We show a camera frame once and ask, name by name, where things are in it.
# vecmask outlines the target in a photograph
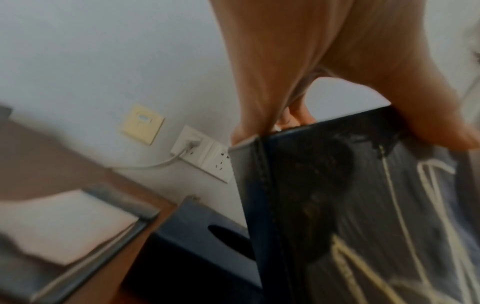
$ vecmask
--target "white wall socket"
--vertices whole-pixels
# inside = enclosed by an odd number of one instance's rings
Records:
[[[170,153],[180,153],[191,140],[200,140],[200,145],[193,147],[180,158],[225,183],[230,182],[234,172],[227,146],[192,127],[183,128]]]

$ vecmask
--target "paper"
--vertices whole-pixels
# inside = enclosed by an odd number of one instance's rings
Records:
[[[81,190],[0,202],[0,233],[22,252],[60,265],[81,259],[137,221]]]

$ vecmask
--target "human hand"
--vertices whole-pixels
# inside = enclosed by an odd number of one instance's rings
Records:
[[[480,147],[459,100],[430,58],[425,0],[210,0],[231,61],[241,121],[236,144],[315,122],[305,93],[318,77],[366,85],[385,96],[432,144]]]

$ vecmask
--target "wall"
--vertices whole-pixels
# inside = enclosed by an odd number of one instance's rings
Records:
[[[430,0],[432,54],[458,90],[476,75],[462,43],[477,1]],[[236,92],[206,0],[0,0],[0,100],[13,119],[53,134],[106,165],[169,157],[183,125],[228,142],[239,119]],[[314,83],[307,97],[318,119],[386,104],[375,92],[342,81]],[[133,103],[166,117],[150,147],[118,132]],[[235,183],[185,163],[123,171],[164,197],[191,193],[245,224]]]

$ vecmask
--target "yellow wall plate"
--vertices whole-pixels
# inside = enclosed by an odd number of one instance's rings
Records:
[[[151,145],[165,118],[139,104],[135,104],[127,116],[121,131],[144,144]]]

